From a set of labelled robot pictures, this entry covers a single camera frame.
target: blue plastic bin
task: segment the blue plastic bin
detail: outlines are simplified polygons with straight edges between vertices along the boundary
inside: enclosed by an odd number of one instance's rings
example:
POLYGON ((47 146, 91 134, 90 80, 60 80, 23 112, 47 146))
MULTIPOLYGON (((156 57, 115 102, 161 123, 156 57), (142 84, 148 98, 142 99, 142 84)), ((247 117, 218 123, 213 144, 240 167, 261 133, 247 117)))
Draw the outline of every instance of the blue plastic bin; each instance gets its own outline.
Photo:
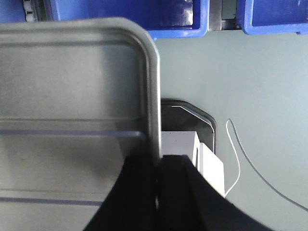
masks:
POLYGON ((0 23, 25 22, 22 0, 0 0, 0 23))
POLYGON ((50 0, 54 20, 125 17, 155 38, 201 37, 209 0, 50 0))
POLYGON ((236 15, 249 35, 308 33, 308 0, 238 0, 236 15))

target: gray wall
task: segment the gray wall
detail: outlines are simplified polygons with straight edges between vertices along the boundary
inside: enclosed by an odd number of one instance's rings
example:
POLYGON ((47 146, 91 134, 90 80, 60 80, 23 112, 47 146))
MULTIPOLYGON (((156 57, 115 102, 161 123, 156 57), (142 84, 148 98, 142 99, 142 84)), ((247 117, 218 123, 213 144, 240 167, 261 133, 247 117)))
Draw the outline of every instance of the gray wall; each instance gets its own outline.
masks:
MULTIPOLYGON (((225 165, 226 188, 237 174, 225 130, 232 118, 259 171, 308 206, 308 36, 223 31, 156 44, 162 97, 188 101, 218 124, 217 155, 225 165)), ((308 230, 308 213, 272 191, 236 148, 242 174, 227 198, 276 230, 308 230)))

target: thin wire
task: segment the thin wire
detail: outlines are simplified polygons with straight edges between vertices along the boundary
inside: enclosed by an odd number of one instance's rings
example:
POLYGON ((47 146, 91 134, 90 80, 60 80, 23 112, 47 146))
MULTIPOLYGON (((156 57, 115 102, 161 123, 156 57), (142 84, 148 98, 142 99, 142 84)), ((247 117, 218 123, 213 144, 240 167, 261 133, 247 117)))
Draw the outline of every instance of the thin wire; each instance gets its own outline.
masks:
POLYGON ((243 147, 243 145, 242 145, 242 142, 241 142, 241 140, 240 140, 240 137, 239 137, 239 135, 238 135, 238 133, 237 133, 237 130, 236 130, 236 127, 235 127, 233 121, 229 118, 229 119, 227 120, 227 122, 226 122, 226 130, 227 130, 227 134, 228 134, 228 136, 229 136, 229 140, 230 140, 230 142, 231 142, 231 145, 232 145, 232 147, 233 147, 233 150, 234 150, 236 156, 237 156, 237 153, 236 153, 236 151, 235 151, 233 142, 232 142, 232 140, 231 140, 231 138, 230 138, 229 129, 228 129, 228 126, 227 126, 229 121, 230 121, 231 124, 232 124, 235 137, 236 137, 236 139, 237 139, 237 142, 238 142, 238 144, 239 144, 239 146, 240 146, 240 148, 241 148, 241 150, 242 150, 242 152, 243 152, 243 154, 244 154, 246 160, 248 161, 248 163, 250 164, 250 166, 253 168, 253 170, 258 174, 258 176, 259 176, 259 177, 260 177, 260 178, 261 178, 261 179, 262 179, 273 191, 275 191, 275 192, 276 192, 279 196, 281 196, 283 199, 287 200, 288 202, 290 202, 290 203, 294 204, 295 206, 297 206, 297 207, 299 207, 299 208, 305 210, 306 212, 308 212, 308 208, 307 208, 307 207, 301 205, 300 203, 298 203, 298 202, 292 200, 291 198, 287 197, 286 195, 282 194, 282 193, 281 193, 279 190, 277 190, 271 183, 269 183, 269 182, 264 178, 264 176, 257 170, 256 166, 252 163, 252 161, 251 161, 250 158, 248 157, 246 151, 244 150, 244 147, 243 147))
POLYGON ((225 196, 227 196, 229 194, 229 192, 233 189, 233 187, 237 184, 237 182, 239 181, 240 179, 240 175, 241 175, 241 165, 240 165, 240 161, 239 161, 239 157, 237 156, 237 152, 236 152, 236 149, 234 147, 234 144, 232 142, 232 139, 231 139, 231 136, 230 136, 230 133, 229 133, 229 129, 228 129, 228 123, 229 121, 231 121, 230 119, 227 120, 226 122, 226 131, 227 131, 227 134, 228 134, 228 137, 229 137, 229 140, 230 140, 230 143, 232 145, 232 148, 233 148, 233 151, 235 153, 235 157, 236 157, 236 161, 237 161, 237 166, 238 166, 238 174, 237 174, 237 178, 235 180, 235 182, 233 183, 233 185, 227 190, 225 196))

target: purple stripe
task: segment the purple stripe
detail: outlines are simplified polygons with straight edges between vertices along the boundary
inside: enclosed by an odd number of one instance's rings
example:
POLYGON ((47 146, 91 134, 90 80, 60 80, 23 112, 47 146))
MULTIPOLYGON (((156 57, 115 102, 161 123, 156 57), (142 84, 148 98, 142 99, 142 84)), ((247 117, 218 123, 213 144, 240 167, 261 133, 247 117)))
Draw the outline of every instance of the purple stripe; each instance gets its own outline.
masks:
POLYGON ((0 129, 0 135, 48 135, 48 136, 111 136, 111 137, 139 137, 145 139, 146 136, 140 131, 83 131, 83 130, 19 130, 0 129))
POLYGON ((0 202, 32 203, 32 204, 53 204, 53 205, 89 205, 100 206, 102 201, 78 201, 78 200, 55 200, 18 197, 0 197, 0 202))

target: metal tray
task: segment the metal tray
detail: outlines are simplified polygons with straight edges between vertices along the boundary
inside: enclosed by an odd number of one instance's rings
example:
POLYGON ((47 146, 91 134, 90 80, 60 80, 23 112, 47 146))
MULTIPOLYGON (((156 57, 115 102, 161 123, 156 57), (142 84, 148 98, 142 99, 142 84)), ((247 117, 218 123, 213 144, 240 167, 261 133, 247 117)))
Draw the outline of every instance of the metal tray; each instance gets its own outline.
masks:
POLYGON ((0 201, 99 205, 160 149, 159 57, 123 18, 0 25, 0 201))

